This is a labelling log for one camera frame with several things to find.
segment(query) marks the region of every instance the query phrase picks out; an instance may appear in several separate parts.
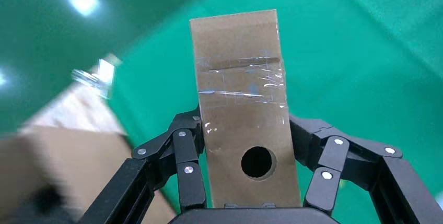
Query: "green surface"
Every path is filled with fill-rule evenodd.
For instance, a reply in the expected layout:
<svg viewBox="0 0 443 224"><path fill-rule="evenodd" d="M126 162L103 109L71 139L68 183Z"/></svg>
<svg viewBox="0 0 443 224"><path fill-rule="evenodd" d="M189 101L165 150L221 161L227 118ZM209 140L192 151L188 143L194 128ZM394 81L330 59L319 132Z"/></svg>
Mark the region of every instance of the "green surface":
<svg viewBox="0 0 443 224"><path fill-rule="evenodd" d="M0 134L13 132L109 52L121 53L189 0L0 0Z"/></svg>
<svg viewBox="0 0 443 224"><path fill-rule="evenodd" d="M131 144L197 104L189 19L272 8L290 112L401 148L431 193L443 191L443 0L192 0L127 50L117 70L109 105ZM298 168L305 193L312 173ZM164 192L177 208L176 178ZM333 217L378 223L368 194L350 182Z"/></svg>

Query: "cardboard piece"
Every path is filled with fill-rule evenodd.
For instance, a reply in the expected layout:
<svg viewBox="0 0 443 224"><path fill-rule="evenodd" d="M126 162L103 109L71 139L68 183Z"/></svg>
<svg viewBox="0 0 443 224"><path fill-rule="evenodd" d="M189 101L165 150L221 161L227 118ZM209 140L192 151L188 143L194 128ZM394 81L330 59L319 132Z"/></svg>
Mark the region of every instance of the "cardboard piece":
<svg viewBox="0 0 443 224"><path fill-rule="evenodd" d="M276 11L190 24L213 206L300 206Z"/></svg>
<svg viewBox="0 0 443 224"><path fill-rule="evenodd" d="M131 157L126 140L115 133L35 126L30 136L39 164L78 217ZM168 223L173 217L166 199L156 192L142 223Z"/></svg>
<svg viewBox="0 0 443 224"><path fill-rule="evenodd" d="M0 222L36 191L54 185L79 219L117 172L131 149L123 136L33 126L0 142ZM157 191L142 223L168 223L175 213Z"/></svg>

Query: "silver rivet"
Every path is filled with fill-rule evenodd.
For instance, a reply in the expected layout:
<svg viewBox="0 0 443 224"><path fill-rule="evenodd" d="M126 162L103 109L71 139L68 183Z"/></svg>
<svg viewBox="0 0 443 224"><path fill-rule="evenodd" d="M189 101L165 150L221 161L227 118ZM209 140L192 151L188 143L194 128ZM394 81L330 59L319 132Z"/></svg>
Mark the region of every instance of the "silver rivet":
<svg viewBox="0 0 443 224"><path fill-rule="evenodd" d="M385 148L384 150L385 150L386 152L390 153L390 154L394 154L394 153L395 153L395 150L392 149L392 148L390 148L390 147L387 147L387 148Z"/></svg>
<svg viewBox="0 0 443 224"><path fill-rule="evenodd" d="M323 178L325 178L326 180L332 179L332 174L330 172L322 172L321 176L323 176Z"/></svg>
<svg viewBox="0 0 443 224"><path fill-rule="evenodd" d="M184 173L192 173L194 172L194 168L193 167L185 167L184 168Z"/></svg>
<svg viewBox="0 0 443 224"><path fill-rule="evenodd" d="M141 148L137 151L137 154L139 154L139 155L144 155L145 153L146 153L146 149L144 149L144 148Z"/></svg>

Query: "cardboard strip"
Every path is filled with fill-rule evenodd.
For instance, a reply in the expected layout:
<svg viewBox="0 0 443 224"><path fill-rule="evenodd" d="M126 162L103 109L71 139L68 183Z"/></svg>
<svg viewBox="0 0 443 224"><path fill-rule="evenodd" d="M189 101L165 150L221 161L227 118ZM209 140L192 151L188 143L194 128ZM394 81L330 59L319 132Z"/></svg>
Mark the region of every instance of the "cardboard strip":
<svg viewBox="0 0 443 224"><path fill-rule="evenodd" d="M190 24L213 206L300 206L276 11Z"/></svg>

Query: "circular hole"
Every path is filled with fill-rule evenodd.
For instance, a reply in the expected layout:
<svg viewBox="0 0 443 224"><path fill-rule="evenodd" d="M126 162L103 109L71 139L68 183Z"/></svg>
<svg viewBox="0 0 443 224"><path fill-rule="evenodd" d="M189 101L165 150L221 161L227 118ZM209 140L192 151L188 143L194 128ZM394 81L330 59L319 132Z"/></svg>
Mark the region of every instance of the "circular hole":
<svg viewBox="0 0 443 224"><path fill-rule="evenodd" d="M253 147L241 158L243 172L254 180L264 180L275 170L275 156L264 147Z"/></svg>

